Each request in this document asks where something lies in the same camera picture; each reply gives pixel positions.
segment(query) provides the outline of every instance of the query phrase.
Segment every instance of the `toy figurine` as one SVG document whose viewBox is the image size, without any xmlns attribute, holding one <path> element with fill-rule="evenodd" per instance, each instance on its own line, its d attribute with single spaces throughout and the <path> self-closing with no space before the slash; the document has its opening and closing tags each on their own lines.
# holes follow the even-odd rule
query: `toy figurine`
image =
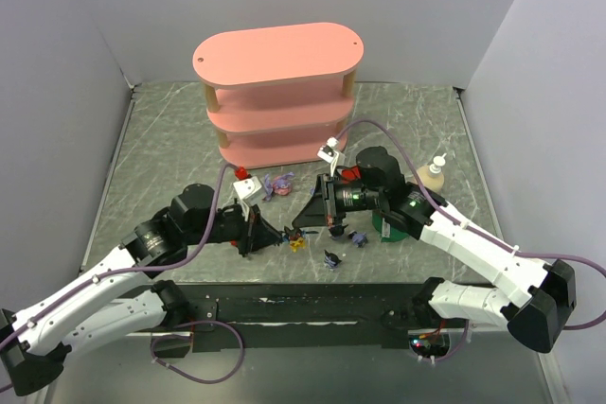
<svg viewBox="0 0 606 404">
<path fill-rule="evenodd" d="M 341 262 L 343 261 L 339 258 L 338 255 L 336 255 L 335 253 L 329 253 L 328 251 L 324 250 L 324 263 L 331 271 L 336 269 Z"/>
<path fill-rule="evenodd" d="M 280 196 L 286 196 L 293 191 L 293 182 L 290 181 L 294 177 L 294 172 L 288 172 L 284 175 L 275 177 L 273 181 L 270 181 L 269 174 L 265 175 L 263 180 L 263 186 L 267 195 L 263 198 L 264 201 L 270 201 L 274 193 Z"/>
<path fill-rule="evenodd" d="M 333 240 L 340 239 L 345 234 L 346 227 L 348 227 L 348 224 L 346 224 L 345 226 L 339 225 L 339 226 L 330 227 L 329 228 L 330 238 L 332 238 Z"/>
<path fill-rule="evenodd" d="M 348 235 L 348 238 L 353 241 L 353 243 L 358 247 L 362 248 L 364 245 L 368 243 L 368 238 L 364 232 L 358 233 L 356 231 L 351 231 Z"/>
<path fill-rule="evenodd" d="M 305 240 L 305 236 L 307 234 L 318 234 L 317 231 L 302 231 L 298 227 L 294 229 L 290 229 L 287 226 L 284 226 L 284 233 L 282 234 L 282 240 L 284 243 L 288 243 L 291 247 L 291 251 L 296 253 L 296 250 L 299 248 L 305 248 L 307 246 L 307 241 Z"/>
</svg>

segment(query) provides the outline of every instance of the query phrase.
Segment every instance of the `pink shelf top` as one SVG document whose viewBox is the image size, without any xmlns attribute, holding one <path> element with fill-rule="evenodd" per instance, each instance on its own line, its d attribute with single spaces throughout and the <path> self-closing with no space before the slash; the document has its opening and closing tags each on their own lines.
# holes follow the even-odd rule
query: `pink shelf top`
<svg viewBox="0 0 606 404">
<path fill-rule="evenodd" d="M 219 151 L 225 161 L 251 169 L 305 163 L 320 160 L 317 156 L 320 146 L 326 144 L 326 140 L 334 134 L 335 128 L 332 126 L 288 133 L 230 136 L 229 147 L 219 147 Z M 345 147 L 347 140 L 347 134 L 344 134 L 339 140 L 339 150 Z"/>
<path fill-rule="evenodd" d="M 217 88 L 236 88 L 343 76 L 364 55 L 350 28 L 334 23 L 253 28 L 204 40 L 193 55 L 200 79 Z"/>
<path fill-rule="evenodd" d="M 233 134 L 329 125 L 353 109 L 353 97 L 341 95 L 339 78 L 220 89 L 217 99 L 219 111 L 207 112 L 208 118 L 217 129 Z"/>
</svg>

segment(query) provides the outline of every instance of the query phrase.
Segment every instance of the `green object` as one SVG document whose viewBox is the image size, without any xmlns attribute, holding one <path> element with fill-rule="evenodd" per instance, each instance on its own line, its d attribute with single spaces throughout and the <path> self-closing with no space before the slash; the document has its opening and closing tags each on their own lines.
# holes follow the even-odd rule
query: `green object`
<svg viewBox="0 0 606 404">
<path fill-rule="evenodd" d="M 379 213 L 376 210 L 372 211 L 372 225 L 373 227 L 377 230 L 377 232 L 379 234 L 382 233 L 383 231 L 383 217 L 381 216 L 381 213 Z M 381 242 L 395 242 L 395 241 L 402 241 L 405 238 L 408 237 L 408 234 L 406 234 L 405 232 L 399 231 L 398 229 L 395 229 L 391 226 L 389 226 L 389 237 L 383 237 L 383 235 L 381 235 Z"/>
</svg>

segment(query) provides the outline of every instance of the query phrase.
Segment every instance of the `table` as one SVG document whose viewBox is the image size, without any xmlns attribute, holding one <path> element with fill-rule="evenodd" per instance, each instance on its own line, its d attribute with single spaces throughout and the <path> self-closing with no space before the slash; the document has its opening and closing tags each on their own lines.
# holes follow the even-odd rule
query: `table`
<svg viewBox="0 0 606 404">
<path fill-rule="evenodd" d="M 463 215 L 494 233 L 494 223 L 483 181 L 467 135 L 455 92 L 447 87 L 360 83 L 354 88 L 352 117 L 370 117 L 395 133 L 418 166 L 434 155 L 446 153 L 446 183 L 442 195 Z M 398 152 L 382 132 L 371 125 L 351 131 L 346 164 L 365 147 L 383 145 Z M 187 184 L 214 185 L 223 161 L 214 142 L 214 131 L 205 114 L 199 82 L 144 84 L 134 90 L 134 108 L 111 176 L 111 183 L 94 233 L 85 268 L 97 263 L 138 223 L 148 220 L 170 203 Z M 400 160 L 406 176 L 410 172 Z M 308 163 L 255 171 L 261 179 L 292 171 L 294 192 L 276 196 L 261 206 L 263 217 L 276 228 L 290 225 L 310 197 L 317 173 L 326 164 Z M 235 197 L 233 175 L 223 184 L 220 201 Z M 408 238 L 381 243 L 369 213 L 349 214 L 351 228 L 367 232 L 363 249 L 349 242 L 335 242 L 327 229 L 310 238 L 303 251 L 291 253 L 288 245 L 270 247 L 247 259 L 229 244 L 208 245 L 186 267 L 160 277 L 181 283 L 421 283 L 430 276 L 456 282 L 484 282 L 475 272 L 436 248 Z M 324 250 L 344 262 L 334 272 L 324 266 Z"/>
</svg>

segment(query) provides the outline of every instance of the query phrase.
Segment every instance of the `red cap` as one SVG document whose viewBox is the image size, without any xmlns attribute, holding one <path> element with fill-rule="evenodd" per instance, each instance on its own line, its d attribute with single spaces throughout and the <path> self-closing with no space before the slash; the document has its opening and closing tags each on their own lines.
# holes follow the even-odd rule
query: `red cap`
<svg viewBox="0 0 606 404">
<path fill-rule="evenodd" d="M 250 174 L 248 173 L 248 171 L 240 166 L 238 167 L 236 170 L 234 170 L 234 174 L 236 174 L 236 178 L 238 180 L 246 180 L 250 178 Z"/>
</svg>

